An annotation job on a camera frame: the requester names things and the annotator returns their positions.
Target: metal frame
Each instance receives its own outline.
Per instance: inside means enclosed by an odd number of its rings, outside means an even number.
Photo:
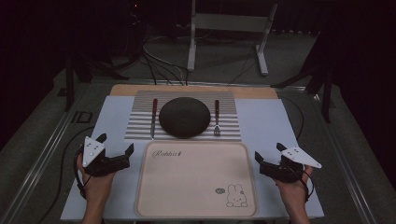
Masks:
[[[47,144],[42,149],[41,154],[38,156],[29,173],[21,183],[18,192],[12,199],[12,202],[8,206],[6,212],[2,217],[0,217],[0,223],[18,223],[18,218],[20,217],[22,210],[29,201],[38,181],[40,180],[53,154],[59,146],[62,137],[64,136],[64,133],[70,123],[70,120],[73,118],[77,104],[86,91],[86,88],[80,88],[78,91],[77,100],[70,106],[69,110],[65,111],[62,115],[61,120],[59,120],[55,130],[49,137]]]
[[[204,14],[195,12],[195,0],[191,4],[191,41],[187,69],[194,71],[195,66],[195,29],[231,30],[245,32],[262,32],[262,42],[256,46],[260,71],[263,76],[268,75],[268,68],[264,58],[264,46],[271,30],[277,4],[273,4],[268,17],[249,17],[220,14]]]

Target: hand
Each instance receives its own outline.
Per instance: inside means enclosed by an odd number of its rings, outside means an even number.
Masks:
[[[306,174],[303,174],[303,181],[308,181],[309,176],[314,171],[311,166],[305,166]],[[305,186],[300,181],[294,183],[283,183],[278,180],[274,180],[280,190],[280,197],[282,198],[283,204],[285,204],[286,211],[290,216],[292,224],[306,224],[310,223],[308,215],[305,211]]]
[[[108,196],[110,195],[111,185],[116,173],[99,177],[85,174],[82,167],[82,154],[78,155],[77,165],[78,169],[82,173],[82,181],[85,184],[87,200],[87,206],[82,223],[100,224],[102,222],[102,215],[105,211],[105,205]]]

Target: black plate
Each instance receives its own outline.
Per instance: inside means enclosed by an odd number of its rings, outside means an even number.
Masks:
[[[163,106],[159,120],[167,133],[178,138],[191,138],[206,130],[210,111],[197,99],[179,97]]]

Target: striped placemat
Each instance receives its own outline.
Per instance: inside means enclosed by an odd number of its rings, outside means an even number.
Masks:
[[[189,140],[193,141],[241,141],[235,100],[230,91],[139,91],[132,106],[125,141],[151,140],[151,110],[153,99],[158,99],[157,116],[155,119],[155,140],[177,140],[176,137],[163,130],[158,116],[163,105],[177,97],[191,97],[203,102],[210,111],[211,120],[207,129]],[[215,100],[219,100],[219,126],[221,136],[213,134],[215,128]]]

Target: wrist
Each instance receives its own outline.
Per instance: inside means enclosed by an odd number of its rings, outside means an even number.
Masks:
[[[298,207],[288,211],[291,224],[309,224],[309,217],[305,211],[305,207]]]
[[[100,224],[102,223],[102,216],[105,211],[106,202],[102,203],[100,200],[87,201],[85,215],[82,224]]]

